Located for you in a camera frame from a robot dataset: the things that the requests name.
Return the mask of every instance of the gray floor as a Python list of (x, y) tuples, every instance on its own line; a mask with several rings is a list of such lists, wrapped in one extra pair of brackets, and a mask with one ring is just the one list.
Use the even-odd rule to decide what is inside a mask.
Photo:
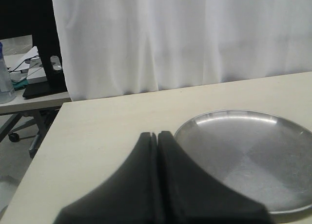
[[(0, 126), (10, 116), (0, 116)], [(19, 123), (27, 121), (31, 118), (22, 117)], [(21, 138), (35, 135), (38, 131), (37, 126), (31, 126), (26, 129), (18, 131)], [(21, 140), (13, 143), (6, 137), (0, 142), (0, 176), (11, 176), (19, 181), (23, 178), (31, 159), (28, 154), (29, 146), (33, 138)]]

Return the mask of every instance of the round metal tray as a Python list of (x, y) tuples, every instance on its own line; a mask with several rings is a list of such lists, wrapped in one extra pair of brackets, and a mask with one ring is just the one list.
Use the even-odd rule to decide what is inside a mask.
[(184, 123), (175, 139), (206, 172), (272, 214), (312, 207), (312, 133), (294, 122), (222, 110)]

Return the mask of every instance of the plastic bottle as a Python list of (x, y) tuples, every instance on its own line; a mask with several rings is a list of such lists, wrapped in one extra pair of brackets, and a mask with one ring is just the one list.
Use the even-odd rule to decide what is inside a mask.
[(2, 43), (0, 42), (0, 104), (10, 102), (15, 96), (11, 78), (3, 59)]

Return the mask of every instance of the curtain fold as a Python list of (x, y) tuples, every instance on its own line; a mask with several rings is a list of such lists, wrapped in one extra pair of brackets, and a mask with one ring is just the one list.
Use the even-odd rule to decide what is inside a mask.
[(312, 70), (312, 0), (53, 0), (73, 100)]

